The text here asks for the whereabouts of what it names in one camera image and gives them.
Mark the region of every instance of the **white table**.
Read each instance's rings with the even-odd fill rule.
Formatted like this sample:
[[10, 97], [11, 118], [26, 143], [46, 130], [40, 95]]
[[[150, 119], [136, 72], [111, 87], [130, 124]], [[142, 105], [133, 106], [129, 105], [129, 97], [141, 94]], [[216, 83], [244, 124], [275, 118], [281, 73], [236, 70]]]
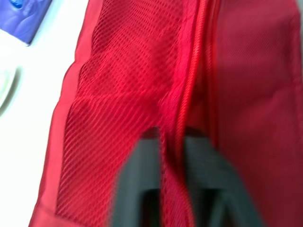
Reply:
[[19, 66], [10, 103], [0, 110], [0, 227], [29, 224], [44, 166], [53, 109], [88, 0], [53, 0], [30, 47], [5, 47], [0, 64]]

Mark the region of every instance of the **purple package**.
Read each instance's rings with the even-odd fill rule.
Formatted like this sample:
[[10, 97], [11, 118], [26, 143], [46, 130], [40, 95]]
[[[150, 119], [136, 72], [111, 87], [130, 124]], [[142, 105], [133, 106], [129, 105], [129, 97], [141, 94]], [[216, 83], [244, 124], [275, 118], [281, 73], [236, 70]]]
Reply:
[[30, 45], [52, 0], [0, 0], [0, 29]]

